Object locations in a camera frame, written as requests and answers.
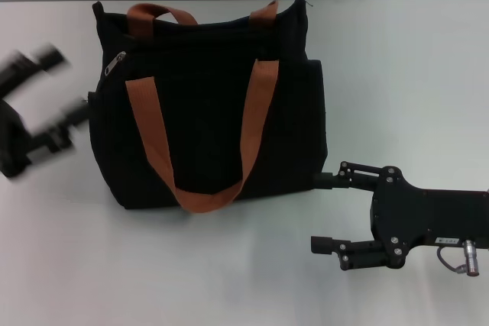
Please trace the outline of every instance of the table surface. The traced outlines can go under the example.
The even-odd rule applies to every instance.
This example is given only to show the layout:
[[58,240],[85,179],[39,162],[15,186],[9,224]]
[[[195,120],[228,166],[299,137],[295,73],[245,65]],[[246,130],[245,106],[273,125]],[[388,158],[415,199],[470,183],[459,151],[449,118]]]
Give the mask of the table surface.
[[[396,165],[415,186],[489,188],[489,0],[314,0],[307,52],[322,61],[329,157]],[[0,59],[51,42],[71,68],[8,102],[39,127],[96,87],[102,51],[91,2],[0,4]],[[105,2],[125,12],[134,2]],[[200,23],[264,2],[165,2]],[[291,2],[283,1],[280,9]],[[419,247],[401,270],[342,272],[311,235],[370,240],[371,194],[285,195],[205,215],[125,211],[87,130],[77,151],[0,178],[0,324],[457,325],[489,318],[481,275],[457,276]],[[461,250],[446,251],[453,264]]]

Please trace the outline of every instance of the label sticker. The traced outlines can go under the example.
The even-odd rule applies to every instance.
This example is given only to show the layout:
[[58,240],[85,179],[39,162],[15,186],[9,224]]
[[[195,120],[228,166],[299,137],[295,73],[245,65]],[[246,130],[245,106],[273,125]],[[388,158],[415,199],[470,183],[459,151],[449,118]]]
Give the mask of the label sticker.
[[436,238],[436,244],[457,244],[460,240],[458,238],[444,238],[438,237]]

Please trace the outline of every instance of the zipper pull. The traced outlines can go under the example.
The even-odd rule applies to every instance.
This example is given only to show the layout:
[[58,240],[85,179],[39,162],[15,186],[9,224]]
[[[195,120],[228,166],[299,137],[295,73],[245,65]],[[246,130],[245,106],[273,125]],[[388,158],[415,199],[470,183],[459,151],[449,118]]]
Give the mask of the zipper pull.
[[117,54],[117,56],[107,65],[105,68],[104,74],[108,76],[110,72],[115,68],[117,64],[119,64],[126,56],[125,51],[121,51]]

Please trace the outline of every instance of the black fabric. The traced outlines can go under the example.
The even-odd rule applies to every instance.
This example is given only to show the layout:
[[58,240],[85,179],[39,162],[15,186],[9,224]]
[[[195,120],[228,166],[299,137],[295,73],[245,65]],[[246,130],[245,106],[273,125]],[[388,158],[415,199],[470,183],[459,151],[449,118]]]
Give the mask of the black fabric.
[[155,21],[152,42],[125,35],[125,16],[105,15],[99,3],[94,11],[103,66],[130,50],[89,95],[93,152],[121,205],[178,205],[147,161],[125,81],[154,77],[176,186],[212,194],[241,179],[241,120],[257,58],[279,59],[279,77],[257,161],[238,198],[313,187],[327,154],[325,106],[320,62],[305,54],[303,0],[279,14],[270,30],[250,28],[248,18],[203,26]]

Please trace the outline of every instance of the bag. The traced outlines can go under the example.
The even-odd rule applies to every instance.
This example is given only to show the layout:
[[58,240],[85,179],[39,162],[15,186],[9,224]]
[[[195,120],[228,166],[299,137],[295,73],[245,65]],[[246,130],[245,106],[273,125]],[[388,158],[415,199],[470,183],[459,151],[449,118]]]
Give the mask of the bag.
[[[313,188],[327,150],[305,0],[203,25],[159,5],[93,9],[103,68],[90,137],[121,205],[205,212]],[[168,12],[178,24],[155,20]]]

